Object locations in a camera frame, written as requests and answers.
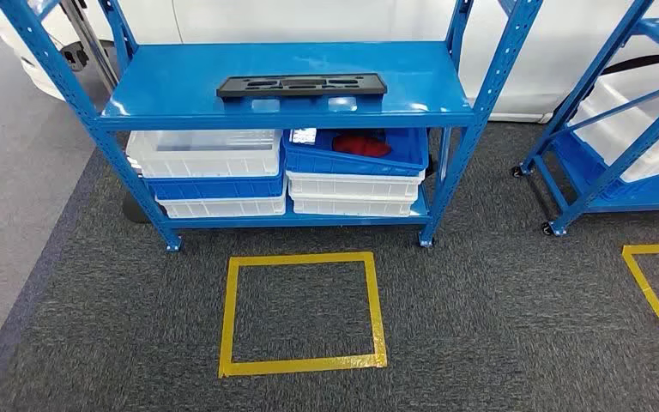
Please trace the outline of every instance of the black plastic tray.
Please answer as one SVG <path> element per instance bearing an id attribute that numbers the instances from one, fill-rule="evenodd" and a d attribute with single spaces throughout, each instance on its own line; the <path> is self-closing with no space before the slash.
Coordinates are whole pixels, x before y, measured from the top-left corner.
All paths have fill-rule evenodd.
<path id="1" fill-rule="evenodd" d="M 388 87 L 377 73 L 231 76 L 216 89 L 221 98 L 386 93 Z"/>

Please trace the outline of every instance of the yellow tape square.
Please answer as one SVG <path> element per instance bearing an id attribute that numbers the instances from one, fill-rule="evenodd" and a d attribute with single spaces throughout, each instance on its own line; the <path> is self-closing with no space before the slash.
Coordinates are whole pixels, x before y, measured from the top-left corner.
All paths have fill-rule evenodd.
<path id="1" fill-rule="evenodd" d="M 644 255 L 644 254 L 656 254 L 659 253 L 659 245 L 626 245 L 623 246 L 623 258 L 625 259 L 628 268 L 632 272 L 635 281 L 638 283 L 640 290 L 643 291 L 645 299 L 648 300 L 650 307 L 653 308 L 653 312 L 659 318 L 659 300 L 656 296 L 656 293 L 653 291 L 653 288 L 650 287 L 648 280 L 645 279 L 643 271 L 638 266 L 638 262 L 635 261 L 634 255 Z"/>
<path id="2" fill-rule="evenodd" d="M 370 306 L 373 354 L 338 356 L 331 358 L 267 360 L 255 362 L 233 362 L 233 324 L 236 316 L 236 294 L 241 266 L 272 266 L 284 264 L 329 264 L 337 262 L 363 262 L 367 299 Z M 268 373 L 316 372 L 360 367 L 387 367 L 383 318 L 380 314 L 378 279 L 375 275 L 375 258 L 372 252 L 323 253 L 311 255 L 231 257 L 228 260 L 226 303 L 223 309 L 223 331 L 221 333 L 221 355 L 218 376 L 224 378 L 237 375 L 264 375 Z"/>

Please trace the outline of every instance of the stacked bins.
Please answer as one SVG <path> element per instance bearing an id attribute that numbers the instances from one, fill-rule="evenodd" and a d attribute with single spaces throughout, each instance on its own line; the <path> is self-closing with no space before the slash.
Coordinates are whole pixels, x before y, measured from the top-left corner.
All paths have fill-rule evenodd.
<path id="1" fill-rule="evenodd" d="M 130 134 L 126 154 L 171 218 L 283 215 L 282 130 Z"/>
<path id="2" fill-rule="evenodd" d="M 428 166 L 425 129 L 349 131 L 374 134 L 391 150 L 383 157 L 333 150 L 348 130 L 288 130 L 287 177 L 298 214 L 406 217 L 418 199 Z"/>
<path id="3" fill-rule="evenodd" d="M 600 76 L 570 124 L 621 106 L 659 89 L 659 64 Z M 584 126 L 562 136 L 555 149 L 565 158 L 585 159 L 585 179 L 591 183 L 659 117 L 659 98 Z M 659 184 L 659 141 L 632 164 L 602 195 L 615 198 Z"/>

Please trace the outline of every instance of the carpet floor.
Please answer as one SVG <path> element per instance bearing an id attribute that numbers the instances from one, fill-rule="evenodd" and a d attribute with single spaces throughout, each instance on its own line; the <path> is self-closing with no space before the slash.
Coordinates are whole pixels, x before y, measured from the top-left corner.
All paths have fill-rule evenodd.
<path id="1" fill-rule="evenodd" d="M 540 133 L 488 127 L 431 249 L 417 227 L 272 228 L 188 232 L 167 254 L 100 161 L 0 410 L 659 411 L 659 320 L 620 255 L 659 243 L 659 212 L 544 236 L 535 179 L 508 173 Z M 388 366 L 219 379 L 228 259 L 337 251 L 374 253 Z M 659 293 L 659 256 L 640 265 Z M 369 322 L 361 264 L 242 269 L 234 360 L 371 353 Z"/>

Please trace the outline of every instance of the red object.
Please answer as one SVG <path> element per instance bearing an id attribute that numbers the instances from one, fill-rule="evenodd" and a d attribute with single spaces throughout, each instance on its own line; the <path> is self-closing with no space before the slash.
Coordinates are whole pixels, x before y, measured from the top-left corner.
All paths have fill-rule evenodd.
<path id="1" fill-rule="evenodd" d="M 332 150 L 351 155 L 383 157 L 390 153 L 391 148 L 375 137 L 344 134 L 332 139 Z"/>

